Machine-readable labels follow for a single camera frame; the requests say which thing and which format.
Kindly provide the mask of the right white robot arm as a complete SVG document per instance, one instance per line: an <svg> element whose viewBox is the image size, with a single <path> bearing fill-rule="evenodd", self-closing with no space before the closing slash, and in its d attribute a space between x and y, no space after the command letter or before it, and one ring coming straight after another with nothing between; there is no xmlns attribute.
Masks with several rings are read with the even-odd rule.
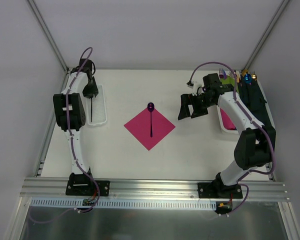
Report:
<svg viewBox="0 0 300 240"><path fill-rule="evenodd" d="M218 74L203 77L202 84L194 84L193 93L180 96L178 119L197 118L208 114L208 108L218 106L231 119L239 133L234 148L234 160L215 179L197 184L200 198L241 199L239 182L257 168L274 161L276 130L258 120L234 92L232 84L223 84Z"/></svg>

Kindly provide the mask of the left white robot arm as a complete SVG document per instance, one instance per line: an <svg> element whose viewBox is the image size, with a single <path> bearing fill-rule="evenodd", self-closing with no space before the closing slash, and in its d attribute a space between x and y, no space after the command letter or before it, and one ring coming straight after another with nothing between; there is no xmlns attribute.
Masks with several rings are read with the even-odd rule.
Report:
<svg viewBox="0 0 300 240"><path fill-rule="evenodd" d="M70 151L71 174L65 194L90 196L91 200L98 195L98 188L84 156L82 135L87 122L84 101L92 102L99 94L95 72L93 61L81 58L79 65L70 71L65 89L52 97L56 124L64 132Z"/></svg>

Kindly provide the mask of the purple metallic spoon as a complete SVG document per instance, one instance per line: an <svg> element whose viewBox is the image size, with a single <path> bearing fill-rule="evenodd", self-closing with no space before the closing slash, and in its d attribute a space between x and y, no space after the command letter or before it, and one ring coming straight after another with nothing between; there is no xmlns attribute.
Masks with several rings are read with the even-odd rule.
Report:
<svg viewBox="0 0 300 240"><path fill-rule="evenodd" d="M152 115L152 113L155 110L155 105L153 102L149 102L147 104L147 110L150 113L150 137L152 138L153 137L153 118L152 118L153 115Z"/></svg>

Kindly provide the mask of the black fork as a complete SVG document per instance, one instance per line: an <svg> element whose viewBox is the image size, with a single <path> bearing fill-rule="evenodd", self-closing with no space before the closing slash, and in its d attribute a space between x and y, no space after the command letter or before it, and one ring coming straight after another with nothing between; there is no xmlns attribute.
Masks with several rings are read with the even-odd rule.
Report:
<svg viewBox="0 0 300 240"><path fill-rule="evenodd" d="M93 97L90 98L90 122L93 122Z"/></svg>

